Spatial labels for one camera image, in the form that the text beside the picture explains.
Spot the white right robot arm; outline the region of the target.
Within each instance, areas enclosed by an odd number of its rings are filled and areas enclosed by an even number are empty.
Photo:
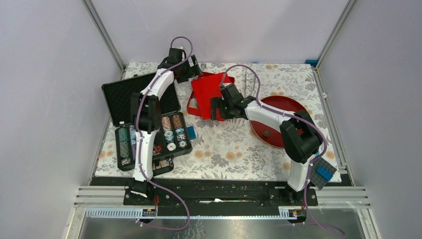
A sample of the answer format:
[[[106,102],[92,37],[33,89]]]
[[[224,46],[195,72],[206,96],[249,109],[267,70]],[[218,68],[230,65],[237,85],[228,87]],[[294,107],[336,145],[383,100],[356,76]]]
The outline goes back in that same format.
[[[327,145],[323,133],[315,126],[307,111],[290,112],[261,102],[253,96],[244,97],[232,83],[220,87],[221,96],[211,98],[211,118],[247,119],[279,132],[284,150],[291,160],[288,203],[298,205],[305,199],[304,189],[310,181],[311,161],[322,156],[320,146]]]

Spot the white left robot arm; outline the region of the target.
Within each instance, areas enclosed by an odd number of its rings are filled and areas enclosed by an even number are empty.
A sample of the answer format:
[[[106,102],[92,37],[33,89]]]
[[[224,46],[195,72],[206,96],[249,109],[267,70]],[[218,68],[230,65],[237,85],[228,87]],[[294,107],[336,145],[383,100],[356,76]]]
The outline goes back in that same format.
[[[192,53],[183,49],[169,49],[169,55],[158,66],[149,84],[139,93],[131,96],[132,125],[135,128],[135,167],[129,189],[144,205],[154,200],[152,159],[154,140],[161,125],[160,100],[167,88],[186,82],[202,74],[198,61]]]

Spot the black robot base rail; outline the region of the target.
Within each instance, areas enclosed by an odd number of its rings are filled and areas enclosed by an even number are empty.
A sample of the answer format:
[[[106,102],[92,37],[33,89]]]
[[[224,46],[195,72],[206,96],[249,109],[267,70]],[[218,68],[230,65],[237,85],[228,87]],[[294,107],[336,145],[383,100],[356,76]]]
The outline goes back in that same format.
[[[279,207],[317,206],[314,189],[294,192],[286,182],[153,179],[125,188],[125,206],[152,206],[159,216],[277,216]]]

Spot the red tin box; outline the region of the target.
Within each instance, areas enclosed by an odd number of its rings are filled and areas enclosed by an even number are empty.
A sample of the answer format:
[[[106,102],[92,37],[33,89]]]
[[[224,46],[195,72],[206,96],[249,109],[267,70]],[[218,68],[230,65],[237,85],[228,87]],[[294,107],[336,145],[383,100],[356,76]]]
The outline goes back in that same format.
[[[192,91],[187,103],[187,112],[190,115],[203,118],[202,106],[205,104],[205,96],[199,95],[197,98],[195,92]]]

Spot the red tin lid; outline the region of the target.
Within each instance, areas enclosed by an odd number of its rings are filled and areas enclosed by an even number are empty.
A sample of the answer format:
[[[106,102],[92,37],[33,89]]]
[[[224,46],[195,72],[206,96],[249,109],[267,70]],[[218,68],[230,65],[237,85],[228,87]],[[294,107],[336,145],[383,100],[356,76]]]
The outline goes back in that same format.
[[[204,72],[200,77],[191,81],[192,91],[196,97],[205,96],[205,104],[202,106],[202,114],[204,120],[211,120],[211,98],[221,97],[220,84],[224,72],[207,73]]]

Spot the silver tweezers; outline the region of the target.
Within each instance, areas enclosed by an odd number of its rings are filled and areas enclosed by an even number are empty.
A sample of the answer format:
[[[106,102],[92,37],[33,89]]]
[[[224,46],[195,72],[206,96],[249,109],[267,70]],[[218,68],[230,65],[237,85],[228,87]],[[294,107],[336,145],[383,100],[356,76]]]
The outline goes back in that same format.
[[[244,78],[243,78],[243,96],[256,96],[256,77],[254,73],[248,69],[245,68],[244,70]]]

